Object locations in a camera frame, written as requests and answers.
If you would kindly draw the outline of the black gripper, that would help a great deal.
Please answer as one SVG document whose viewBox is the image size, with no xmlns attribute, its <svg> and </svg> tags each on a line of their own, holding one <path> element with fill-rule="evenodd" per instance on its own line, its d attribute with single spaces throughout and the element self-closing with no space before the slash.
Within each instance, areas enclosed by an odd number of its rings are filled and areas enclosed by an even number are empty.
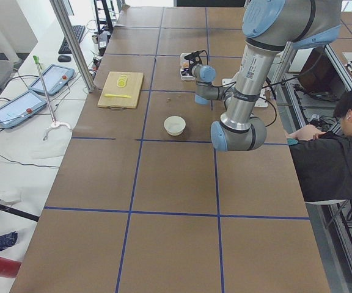
<svg viewBox="0 0 352 293">
<path fill-rule="evenodd" d="M 184 76 L 193 76 L 191 72 L 192 72 L 194 62 L 187 60 L 186 63 L 189 64 L 189 67 L 184 67 Z"/>
</svg>

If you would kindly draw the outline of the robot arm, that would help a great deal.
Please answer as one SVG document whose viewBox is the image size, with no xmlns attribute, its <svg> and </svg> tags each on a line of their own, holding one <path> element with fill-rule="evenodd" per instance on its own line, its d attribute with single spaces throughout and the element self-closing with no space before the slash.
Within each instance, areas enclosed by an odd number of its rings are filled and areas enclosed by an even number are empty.
<svg viewBox="0 0 352 293">
<path fill-rule="evenodd" d="M 226 112 L 211 125 L 217 151 L 254 150 L 265 142 L 265 124 L 252 111 L 276 54 L 288 42 L 294 49 L 308 49 L 336 40 L 341 9 L 341 1 L 251 1 L 243 17 L 243 60 L 230 91 L 213 86 L 216 72 L 202 63 L 199 51 L 184 57 L 196 79 L 197 103 L 226 98 Z"/>
</svg>

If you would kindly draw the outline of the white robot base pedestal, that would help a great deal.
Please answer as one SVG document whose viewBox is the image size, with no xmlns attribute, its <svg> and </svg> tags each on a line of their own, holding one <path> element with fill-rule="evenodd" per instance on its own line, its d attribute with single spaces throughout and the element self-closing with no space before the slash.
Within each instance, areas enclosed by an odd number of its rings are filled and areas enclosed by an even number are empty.
<svg viewBox="0 0 352 293">
<path fill-rule="evenodd" d="M 267 108 L 268 100 L 265 95 L 265 89 L 260 89 L 260 93 L 256 92 L 242 92 L 236 88 L 237 81 L 236 78 L 224 78 L 222 79 L 222 87 L 224 88 L 224 93 L 222 96 L 222 101 L 226 108 L 230 106 L 232 98 L 240 99 L 246 102 L 254 103 L 255 108 Z"/>
</svg>

